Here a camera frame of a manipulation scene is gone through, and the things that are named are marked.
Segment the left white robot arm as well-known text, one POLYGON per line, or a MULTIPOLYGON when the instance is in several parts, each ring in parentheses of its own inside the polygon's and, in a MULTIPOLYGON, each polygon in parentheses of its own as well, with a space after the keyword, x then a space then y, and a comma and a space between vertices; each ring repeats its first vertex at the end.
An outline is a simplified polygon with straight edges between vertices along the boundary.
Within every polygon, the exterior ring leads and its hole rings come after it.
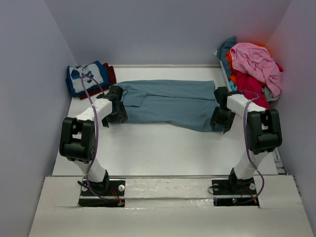
POLYGON ((99 128, 127 121, 121 101, 123 92, 121 87, 113 85, 107 94, 99 94, 84 112, 62 122, 59 153, 80 168, 86 177, 86 188, 94 195, 106 194, 110 185, 107 170, 96 158, 99 128))

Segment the magenta t shirt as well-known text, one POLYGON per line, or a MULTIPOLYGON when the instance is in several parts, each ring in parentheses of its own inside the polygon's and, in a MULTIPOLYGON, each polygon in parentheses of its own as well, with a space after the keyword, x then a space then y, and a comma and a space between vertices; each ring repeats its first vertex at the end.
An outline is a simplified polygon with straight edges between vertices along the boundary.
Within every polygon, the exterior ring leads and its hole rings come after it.
MULTIPOLYGON (((279 70, 283 73, 283 68, 278 63, 277 65, 279 66, 279 70)), ((255 103, 266 109, 270 108, 269 102, 262 94, 262 87, 266 86, 264 83, 258 81, 249 74, 244 74, 239 71, 237 71, 236 77, 238 91, 242 92, 247 99, 253 99, 258 96, 259 98, 255 100, 255 103)))

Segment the folded blue mickey t shirt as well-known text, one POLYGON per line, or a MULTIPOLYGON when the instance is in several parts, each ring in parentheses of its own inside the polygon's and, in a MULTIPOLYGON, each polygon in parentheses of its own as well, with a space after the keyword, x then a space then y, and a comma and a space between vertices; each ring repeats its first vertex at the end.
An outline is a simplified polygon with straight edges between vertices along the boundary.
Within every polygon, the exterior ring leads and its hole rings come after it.
POLYGON ((99 61, 85 66, 68 66, 66 76, 66 85, 72 97, 85 94, 82 82, 88 92, 110 85, 108 71, 99 61))

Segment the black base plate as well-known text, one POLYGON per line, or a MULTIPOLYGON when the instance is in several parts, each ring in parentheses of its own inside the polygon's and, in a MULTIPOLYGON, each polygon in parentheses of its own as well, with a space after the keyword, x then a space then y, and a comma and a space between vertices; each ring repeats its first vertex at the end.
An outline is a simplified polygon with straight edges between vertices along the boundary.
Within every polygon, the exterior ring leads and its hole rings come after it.
POLYGON ((213 195, 215 207, 221 206, 257 206, 259 207, 254 179, 242 180, 237 186, 230 186, 228 179, 212 180, 208 192, 213 195))
POLYGON ((86 184, 77 181, 80 185, 80 196, 78 205, 80 207, 108 207, 108 208, 123 208, 125 207, 125 180, 110 180, 109 187, 106 191, 95 190, 94 195, 86 184))

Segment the pink t shirt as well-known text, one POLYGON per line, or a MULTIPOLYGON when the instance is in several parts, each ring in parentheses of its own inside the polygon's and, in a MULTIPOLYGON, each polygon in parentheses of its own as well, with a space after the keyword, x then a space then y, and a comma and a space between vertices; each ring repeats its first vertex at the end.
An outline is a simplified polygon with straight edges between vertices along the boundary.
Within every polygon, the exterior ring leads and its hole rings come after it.
POLYGON ((252 43, 237 43, 230 49, 233 69, 264 83, 273 97, 281 94, 282 72, 270 52, 252 43))

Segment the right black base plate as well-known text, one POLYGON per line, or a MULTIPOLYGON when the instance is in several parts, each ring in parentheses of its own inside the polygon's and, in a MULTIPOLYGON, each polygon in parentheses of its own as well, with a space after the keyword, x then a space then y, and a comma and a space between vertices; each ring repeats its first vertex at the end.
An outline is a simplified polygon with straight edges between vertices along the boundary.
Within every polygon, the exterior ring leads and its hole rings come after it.
POLYGON ((237 186, 230 186, 228 179, 212 180, 208 192, 213 195, 215 207, 221 206, 257 206, 259 207, 254 179, 242 180, 237 186))

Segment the grey white t shirt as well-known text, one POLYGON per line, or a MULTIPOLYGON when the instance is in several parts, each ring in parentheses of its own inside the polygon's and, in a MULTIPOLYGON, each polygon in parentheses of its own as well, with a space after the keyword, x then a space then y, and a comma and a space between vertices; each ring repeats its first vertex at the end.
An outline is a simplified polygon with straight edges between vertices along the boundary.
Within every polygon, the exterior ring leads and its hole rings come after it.
POLYGON ((274 97, 270 89, 266 86, 262 87, 262 94, 268 102, 276 101, 279 99, 279 96, 274 97))

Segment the light blue t shirt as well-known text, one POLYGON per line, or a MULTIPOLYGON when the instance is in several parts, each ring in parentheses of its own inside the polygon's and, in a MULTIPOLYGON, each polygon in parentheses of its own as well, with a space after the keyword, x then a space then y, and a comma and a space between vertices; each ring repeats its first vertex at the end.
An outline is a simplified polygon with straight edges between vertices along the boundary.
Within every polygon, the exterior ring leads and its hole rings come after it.
POLYGON ((237 86, 234 84, 232 80, 229 81, 229 86, 230 86, 231 91, 237 91, 237 86))

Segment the teal t shirt in pile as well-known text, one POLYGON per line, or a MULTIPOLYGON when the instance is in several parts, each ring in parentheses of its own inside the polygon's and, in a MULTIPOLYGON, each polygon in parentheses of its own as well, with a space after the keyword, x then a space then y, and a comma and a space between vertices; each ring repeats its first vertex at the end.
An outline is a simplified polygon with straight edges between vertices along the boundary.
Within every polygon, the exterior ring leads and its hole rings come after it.
POLYGON ((223 68, 225 69, 225 72, 227 76, 232 75, 232 70, 230 69, 230 64, 226 58, 227 52, 230 51, 230 49, 237 43, 237 37, 233 36, 230 38, 227 38, 215 51, 215 56, 222 62, 223 68))

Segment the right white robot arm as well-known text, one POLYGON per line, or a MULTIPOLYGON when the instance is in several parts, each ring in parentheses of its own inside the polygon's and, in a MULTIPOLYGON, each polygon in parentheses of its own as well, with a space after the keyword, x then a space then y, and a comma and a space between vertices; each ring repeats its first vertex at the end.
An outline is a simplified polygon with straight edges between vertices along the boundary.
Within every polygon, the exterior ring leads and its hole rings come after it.
POLYGON ((219 105, 213 112, 210 126, 228 132, 235 116, 241 116, 245 152, 228 178, 214 180, 211 188, 215 195, 241 195, 246 189, 255 188, 253 176, 259 164, 282 144, 279 113, 255 104, 258 94, 249 100, 241 92, 228 91, 223 86, 214 91, 214 96, 219 105))

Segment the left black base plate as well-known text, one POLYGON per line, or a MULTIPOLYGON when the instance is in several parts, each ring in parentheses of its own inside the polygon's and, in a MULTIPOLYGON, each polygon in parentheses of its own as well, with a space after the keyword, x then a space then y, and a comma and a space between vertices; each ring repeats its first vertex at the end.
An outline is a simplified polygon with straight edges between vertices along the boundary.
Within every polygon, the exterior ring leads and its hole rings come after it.
POLYGON ((109 187, 106 191, 95 190, 94 195, 86 184, 77 181, 80 185, 80 196, 78 205, 80 207, 108 207, 108 208, 123 208, 125 207, 125 180, 110 180, 109 187))

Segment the grey-blue t shirt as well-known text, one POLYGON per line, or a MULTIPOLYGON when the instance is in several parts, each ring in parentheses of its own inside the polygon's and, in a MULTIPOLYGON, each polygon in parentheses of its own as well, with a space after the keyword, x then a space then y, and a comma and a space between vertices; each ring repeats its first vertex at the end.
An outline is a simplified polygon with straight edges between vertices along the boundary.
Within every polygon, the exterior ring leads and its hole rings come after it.
POLYGON ((212 80, 135 80, 117 83, 123 89, 122 102, 128 123, 168 123, 212 132, 210 125, 218 103, 212 80))

